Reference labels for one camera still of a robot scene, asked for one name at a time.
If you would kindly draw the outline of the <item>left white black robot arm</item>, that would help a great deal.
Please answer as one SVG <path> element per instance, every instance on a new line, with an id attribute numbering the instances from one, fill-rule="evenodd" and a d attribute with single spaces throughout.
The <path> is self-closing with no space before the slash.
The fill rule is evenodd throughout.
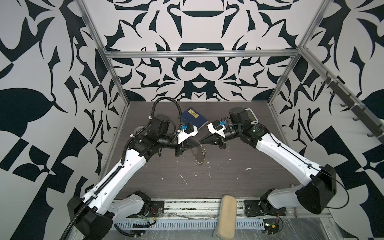
<path id="1" fill-rule="evenodd" d="M 181 124 L 174 135 L 168 135 L 172 121 L 168 116 L 156 115 L 124 147 L 121 160 L 83 197 L 74 196 L 68 202 L 71 221 L 61 239 L 66 240 L 77 229 L 87 240 L 101 240 L 111 227 L 131 215 L 145 215 L 151 199 L 141 191 L 114 202 L 129 179 L 161 149 L 173 149 L 178 157 L 184 151 L 199 146 L 192 140 L 198 133 L 193 124 Z"/>

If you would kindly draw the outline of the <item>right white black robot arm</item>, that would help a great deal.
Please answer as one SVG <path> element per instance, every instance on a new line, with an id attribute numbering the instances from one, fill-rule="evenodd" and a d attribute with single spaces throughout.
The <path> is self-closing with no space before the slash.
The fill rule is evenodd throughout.
<path id="1" fill-rule="evenodd" d="M 208 124 L 209 134 L 200 143 L 225 149 L 227 141 L 240 138 L 243 143 L 275 160 L 300 183 L 295 187 L 268 191 L 263 202 L 273 209 L 302 207 L 319 215 L 337 193 L 336 170 L 293 151 L 259 123 L 252 109 L 235 107 L 230 109 L 229 115 L 229 121 L 222 119 Z"/>

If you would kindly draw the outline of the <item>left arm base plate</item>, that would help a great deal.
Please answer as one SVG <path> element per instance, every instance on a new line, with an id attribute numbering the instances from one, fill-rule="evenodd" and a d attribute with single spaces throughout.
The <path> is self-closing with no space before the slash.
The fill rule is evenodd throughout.
<path id="1" fill-rule="evenodd" d="M 153 218 L 161 215 L 164 212 L 165 202 L 164 201 L 151 201 L 147 217 Z"/>

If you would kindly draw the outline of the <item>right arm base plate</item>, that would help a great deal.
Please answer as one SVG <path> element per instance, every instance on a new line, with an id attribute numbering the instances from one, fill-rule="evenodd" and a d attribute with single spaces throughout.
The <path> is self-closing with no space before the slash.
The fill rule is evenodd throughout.
<path id="1" fill-rule="evenodd" d="M 286 208 L 275 209 L 267 200 L 245 200 L 245 214 L 247 217 L 285 216 Z"/>

